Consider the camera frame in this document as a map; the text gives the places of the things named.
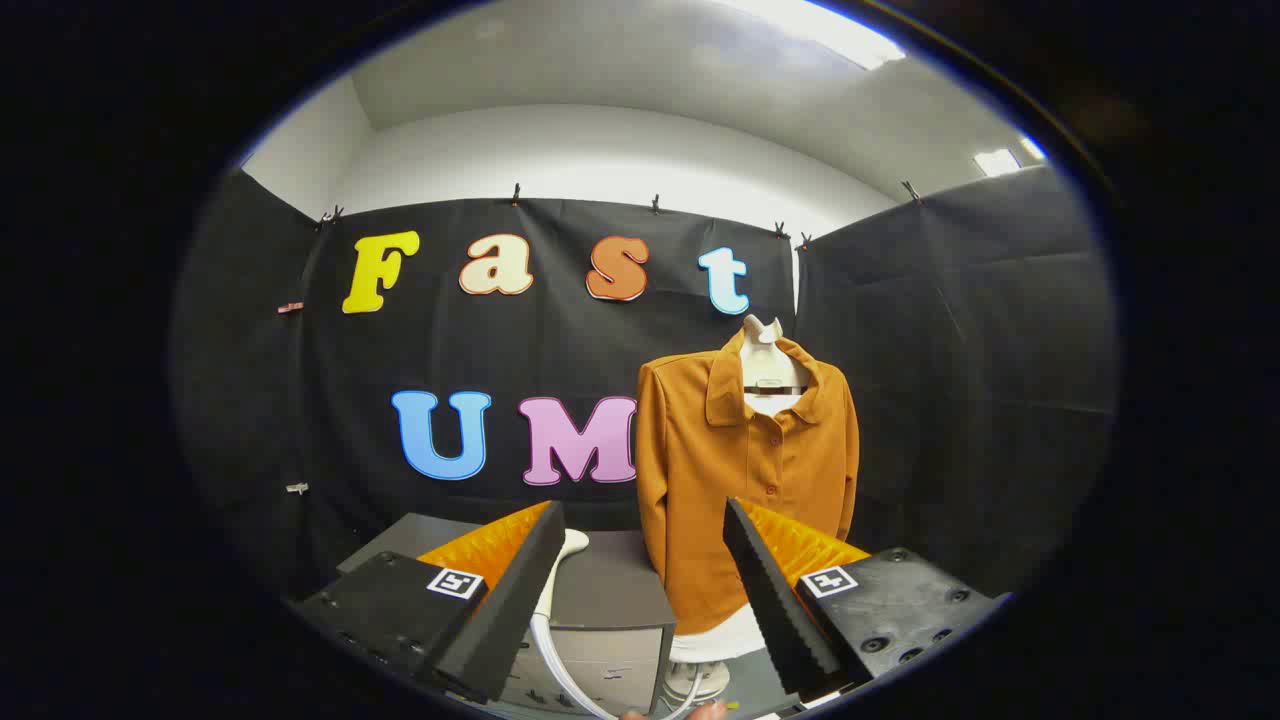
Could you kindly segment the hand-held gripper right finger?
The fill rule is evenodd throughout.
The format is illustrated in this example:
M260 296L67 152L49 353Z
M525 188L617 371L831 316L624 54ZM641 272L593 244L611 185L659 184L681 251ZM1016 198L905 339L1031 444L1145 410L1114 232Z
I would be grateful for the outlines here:
M723 541L781 684L803 700L902 675L1007 601L913 550L868 553L740 498L724 506Z

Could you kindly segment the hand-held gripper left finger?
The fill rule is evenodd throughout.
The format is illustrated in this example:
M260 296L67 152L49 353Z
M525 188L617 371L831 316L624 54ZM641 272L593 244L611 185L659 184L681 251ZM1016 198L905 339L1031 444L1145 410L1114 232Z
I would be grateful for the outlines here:
M294 610L379 673L486 703L504 689L564 533L563 506L535 503L430 551L379 550Z

